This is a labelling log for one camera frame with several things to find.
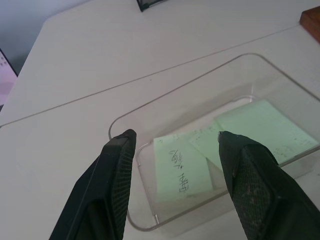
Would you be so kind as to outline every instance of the wooden block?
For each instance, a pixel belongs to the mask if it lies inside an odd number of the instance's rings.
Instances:
[[[300,24],[320,43],[320,6],[303,11]]]

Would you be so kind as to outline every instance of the sticky note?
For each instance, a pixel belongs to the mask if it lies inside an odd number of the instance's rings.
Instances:
[[[215,121],[225,131],[265,145],[279,164],[319,144],[266,100],[225,112]]]
[[[185,199],[212,190],[207,160],[188,141],[195,133],[153,140],[159,202]]]
[[[213,121],[212,124],[198,131],[189,139],[192,146],[197,149],[203,156],[210,160],[221,171],[222,165],[219,157],[218,133],[223,131],[220,126]]]

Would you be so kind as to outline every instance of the white table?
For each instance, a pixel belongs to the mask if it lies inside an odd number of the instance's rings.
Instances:
[[[47,20],[0,126],[298,25],[320,0],[93,0]]]
[[[297,26],[0,128],[0,239],[48,239],[76,180],[108,141],[116,117],[248,52],[262,54],[320,96],[320,45]],[[298,182],[319,208],[318,174],[320,164]],[[213,236],[246,239],[235,211],[175,239]],[[124,239],[167,238],[160,229],[140,232],[127,222]]]

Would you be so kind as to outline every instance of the clear plastic tray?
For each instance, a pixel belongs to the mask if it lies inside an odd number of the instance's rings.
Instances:
[[[153,139],[207,127],[217,115],[265,99],[301,129],[320,141],[320,102],[264,57],[240,55],[151,102],[118,117],[109,137],[127,129],[137,133],[128,219],[138,230],[163,226],[178,234],[234,208],[222,172],[209,164],[214,188],[183,200],[157,202]],[[319,146],[283,163],[293,178],[309,172]]]

